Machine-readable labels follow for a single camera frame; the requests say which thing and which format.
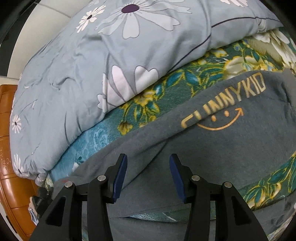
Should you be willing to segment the white black wardrobe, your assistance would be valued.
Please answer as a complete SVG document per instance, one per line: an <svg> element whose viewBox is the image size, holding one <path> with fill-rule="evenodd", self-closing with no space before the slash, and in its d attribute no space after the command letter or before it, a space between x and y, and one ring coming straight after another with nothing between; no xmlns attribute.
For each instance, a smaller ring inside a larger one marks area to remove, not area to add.
<svg viewBox="0 0 296 241"><path fill-rule="evenodd" d="M17 84L29 59L89 1L21 1L1 24L1 85Z"/></svg>

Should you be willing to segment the stack of folded clothes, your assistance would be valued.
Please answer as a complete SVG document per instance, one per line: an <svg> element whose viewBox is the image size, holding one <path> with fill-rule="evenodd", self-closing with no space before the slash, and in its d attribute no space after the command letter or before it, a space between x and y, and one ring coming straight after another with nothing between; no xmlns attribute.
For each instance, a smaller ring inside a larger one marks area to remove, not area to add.
<svg viewBox="0 0 296 241"><path fill-rule="evenodd" d="M45 187L40 187L37 195L30 197L28 211L31 220L35 225L38 225L40 218L43 216L51 202L52 190L47 190Z"/></svg>

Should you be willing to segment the light blue floral duvet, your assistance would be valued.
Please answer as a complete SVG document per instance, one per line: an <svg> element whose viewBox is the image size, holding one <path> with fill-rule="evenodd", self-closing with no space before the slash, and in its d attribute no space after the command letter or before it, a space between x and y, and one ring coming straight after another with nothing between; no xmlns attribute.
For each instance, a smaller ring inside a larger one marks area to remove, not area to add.
<svg viewBox="0 0 296 241"><path fill-rule="evenodd" d="M12 166L44 183L82 132L208 50L281 26L260 1L99 1L26 64L11 110Z"/></svg>

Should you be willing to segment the dark grey sweatpants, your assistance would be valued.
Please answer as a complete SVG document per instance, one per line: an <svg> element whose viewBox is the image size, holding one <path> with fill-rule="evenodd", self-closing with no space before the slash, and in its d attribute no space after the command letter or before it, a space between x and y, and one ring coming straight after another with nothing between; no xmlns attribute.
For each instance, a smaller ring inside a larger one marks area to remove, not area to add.
<svg viewBox="0 0 296 241"><path fill-rule="evenodd" d="M107 208L114 239L181 240L189 206L177 196L169 168L177 154L208 182L232 182L273 238L295 214L294 152L294 71L250 71L107 145L69 180L88 183L125 153L123 190Z"/></svg>

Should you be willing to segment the teal floral bed blanket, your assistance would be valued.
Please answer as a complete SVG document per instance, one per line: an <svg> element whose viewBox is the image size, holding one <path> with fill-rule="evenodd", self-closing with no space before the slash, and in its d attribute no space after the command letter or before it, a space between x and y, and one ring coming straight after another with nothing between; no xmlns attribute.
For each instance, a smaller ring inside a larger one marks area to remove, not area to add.
<svg viewBox="0 0 296 241"><path fill-rule="evenodd" d="M284 29L256 34L211 50L202 58L162 77L106 118L85 131L49 173L47 188L58 192L69 176L94 154L117 139L152 123L202 91L250 71L295 73L295 45ZM286 222L285 229L294 216ZM269 238L279 240L281 235Z"/></svg>

